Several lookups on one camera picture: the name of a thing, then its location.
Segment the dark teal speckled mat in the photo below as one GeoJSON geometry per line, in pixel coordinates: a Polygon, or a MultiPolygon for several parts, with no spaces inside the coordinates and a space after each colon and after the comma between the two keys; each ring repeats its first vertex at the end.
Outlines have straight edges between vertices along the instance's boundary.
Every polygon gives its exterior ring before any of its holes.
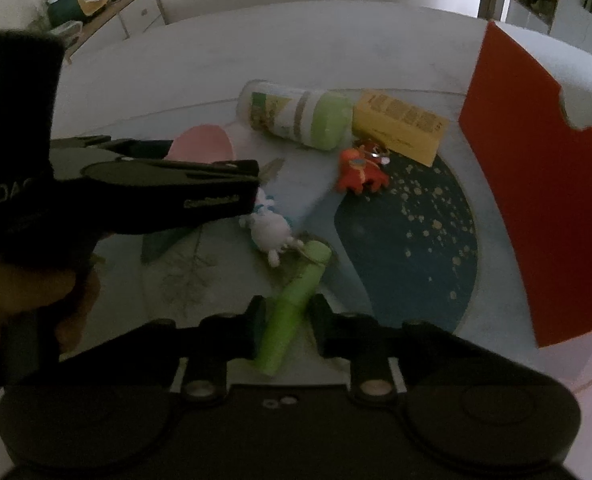
{"type": "MultiPolygon", "coordinates": [[[[478,247],[474,216],[460,182],[437,159],[426,168],[392,156],[388,188],[335,191],[333,176],[301,184],[280,174],[270,194],[299,237],[332,248],[321,289],[335,309],[374,316],[383,325],[427,321],[453,332],[474,292],[478,247]]],[[[185,326],[211,313],[238,312],[255,295],[289,281],[294,254],[270,269],[235,220],[208,224],[143,271],[148,313],[185,326]]]]}

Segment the green lidded snack canister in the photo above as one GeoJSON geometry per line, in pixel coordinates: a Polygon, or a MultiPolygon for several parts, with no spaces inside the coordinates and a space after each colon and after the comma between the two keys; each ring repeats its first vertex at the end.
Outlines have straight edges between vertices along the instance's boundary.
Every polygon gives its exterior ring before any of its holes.
{"type": "Polygon", "coordinates": [[[239,93],[236,116],[253,131],[330,152],[350,143],[352,107],[338,92],[256,79],[239,93]]]}

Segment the green marker pen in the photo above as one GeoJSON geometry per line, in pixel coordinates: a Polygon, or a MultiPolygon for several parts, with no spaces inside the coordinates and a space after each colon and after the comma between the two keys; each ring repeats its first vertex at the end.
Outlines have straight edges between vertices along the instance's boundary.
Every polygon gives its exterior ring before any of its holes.
{"type": "Polygon", "coordinates": [[[262,374],[274,376],[281,368],[332,254],[332,248],[319,240],[309,240],[302,247],[294,276],[271,302],[255,359],[262,374]]]}

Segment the white rabbit toy figure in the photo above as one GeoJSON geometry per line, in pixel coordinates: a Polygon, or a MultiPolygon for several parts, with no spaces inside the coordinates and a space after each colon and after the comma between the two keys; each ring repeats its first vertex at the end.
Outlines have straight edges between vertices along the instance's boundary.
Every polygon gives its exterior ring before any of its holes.
{"type": "Polygon", "coordinates": [[[263,188],[258,188],[253,211],[241,216],[238,223],[249,231],[253,245],[267,256],[273,269],[281,264],[284,252],[305,247],[305,243],[294,236],[289,221],[276,210],[274,198],[263,188]]]}

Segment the red toy figure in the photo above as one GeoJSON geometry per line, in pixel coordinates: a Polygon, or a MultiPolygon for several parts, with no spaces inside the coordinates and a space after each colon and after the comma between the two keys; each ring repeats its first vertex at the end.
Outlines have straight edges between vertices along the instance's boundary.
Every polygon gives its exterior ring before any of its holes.
{"type": "Polygon", "coordinates": [[[389,164],[389,151],[381,144],[364,141],[346,148],[339,154],[336,190],[360,195],[365,190],[377,193],[389,187],[389,175],[384,168],[389,164]]]}

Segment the white side drawer cabinet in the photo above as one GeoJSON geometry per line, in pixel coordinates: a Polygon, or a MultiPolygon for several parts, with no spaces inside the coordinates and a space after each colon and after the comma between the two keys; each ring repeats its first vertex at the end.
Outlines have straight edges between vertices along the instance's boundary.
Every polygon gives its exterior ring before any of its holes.
{"type": "Polygon", "coordinates": [[[161,0],[121,0],[110,3],[92,21],[84,24],[67,49],[64,62],[105,49],[123,40],[166,26],[161,0]]]}

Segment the teal yellow tissue box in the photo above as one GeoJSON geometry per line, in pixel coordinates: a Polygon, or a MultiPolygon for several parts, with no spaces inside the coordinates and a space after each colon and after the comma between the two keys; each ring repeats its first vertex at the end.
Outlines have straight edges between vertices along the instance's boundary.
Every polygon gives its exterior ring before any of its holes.
{"type": "Polygon", "coordinates": [[[55,28],[70,21],[87,23],[107,3],[108,0],[47,0],[49,24],[55,28]]]}

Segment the pink heart-shaped bowl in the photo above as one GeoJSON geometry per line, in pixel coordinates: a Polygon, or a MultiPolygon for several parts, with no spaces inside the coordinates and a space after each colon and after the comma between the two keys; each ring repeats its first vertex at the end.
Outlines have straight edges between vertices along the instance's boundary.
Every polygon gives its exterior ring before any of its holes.
{"type": "Polygon", "coordinates": [[[186,130],[171,143],[165,159],[171,162],[212,164],[233,160],[235,152],[226,131],[216,125],[199,125],[186,130]]]}

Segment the yellow rectangular box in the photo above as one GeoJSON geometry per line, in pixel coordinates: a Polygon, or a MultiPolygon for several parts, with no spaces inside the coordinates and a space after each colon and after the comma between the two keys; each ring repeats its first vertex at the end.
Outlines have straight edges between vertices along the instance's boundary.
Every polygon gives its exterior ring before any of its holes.
{"type": "Polygon", "coordinates": [[[375,90],[363,91],[352,112],[356,133],[426,167],[433,166],[449,124],[430,110],[375,90]]]}

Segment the red cardboard storage box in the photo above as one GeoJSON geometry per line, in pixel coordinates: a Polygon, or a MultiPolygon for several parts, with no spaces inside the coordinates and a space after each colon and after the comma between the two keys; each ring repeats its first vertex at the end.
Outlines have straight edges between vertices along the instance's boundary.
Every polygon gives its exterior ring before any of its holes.
{"type": "Polygon", "coordinates": [[[508,231],[539,347],[592,332],[592,128],[569,125],[561,93],[487,25],[459,122],[508,231]]]}

